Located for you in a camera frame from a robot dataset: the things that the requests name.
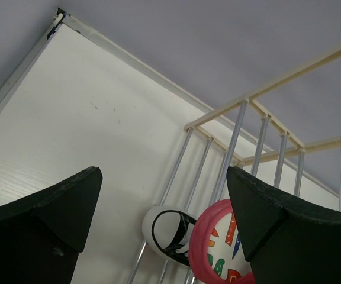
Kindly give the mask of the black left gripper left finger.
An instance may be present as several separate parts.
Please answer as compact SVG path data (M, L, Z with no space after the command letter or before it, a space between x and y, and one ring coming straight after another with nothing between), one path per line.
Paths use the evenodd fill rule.
M0 206L0 283L70 283L102 185L98 167Z

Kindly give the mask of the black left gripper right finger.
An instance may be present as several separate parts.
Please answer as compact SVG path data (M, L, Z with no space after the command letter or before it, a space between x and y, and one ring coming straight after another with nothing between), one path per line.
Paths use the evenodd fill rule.
M341 212L239 167L226 174L245 259L256 283L341 283Z

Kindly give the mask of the pink green flip-flop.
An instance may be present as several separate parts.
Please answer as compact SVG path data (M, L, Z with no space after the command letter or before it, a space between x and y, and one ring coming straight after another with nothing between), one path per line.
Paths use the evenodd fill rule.
M229 199L214 203L198 217L188 257L195 278L203 283L255 283Z

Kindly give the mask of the cream and chrome shoe shelf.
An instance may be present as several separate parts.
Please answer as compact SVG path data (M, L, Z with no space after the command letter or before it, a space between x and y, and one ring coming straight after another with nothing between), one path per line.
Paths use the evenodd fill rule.
M334 137L325 140L319 140L311 143L302 142L288 127L286 127L273 113L266 109L259 101L259 97L276 90L277 88L290 83L296 78L308 74L325 64L328 64L341 56L341 43L325 51L315 59L311 59L290 71L287 71L278 77L264 83L251 91L244 93L238 98L234 98L217 109L210 110L205 115L187 123L184 126L186 131L186 141L189 141L194 132L200 133L211 143L215 143L223 151L230 151L232 159L236 160L240 166L258 167L260 163L277 162L275 180L281 180L283 165L287 165L296 171L295 187L300 188L301 178L306 177L312 182L321 186L326 191L334 194L334 190L325 185L314 176L303 171L303 160L305 153L315 153L324 150L335 149L340 146L341 139ZM245 109L241 107L245 104L257 113L262 120L260 133L257 137L250 132L242 129L242 121L245 115ZM218 142L218 139L209 133L203 125L217 120L226 126L232 126L234 137L243 136L252 144L256 145L256 152L253 156L242 158L234 152L234 146L225 146Z

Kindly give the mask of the black canvas sneaker white laces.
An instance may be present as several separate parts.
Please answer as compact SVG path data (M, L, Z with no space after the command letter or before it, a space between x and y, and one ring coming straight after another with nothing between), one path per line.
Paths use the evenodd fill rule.
M196 222L194 216L181 209L159 205L147 211L142 232L156 254L189 267L189 242Z

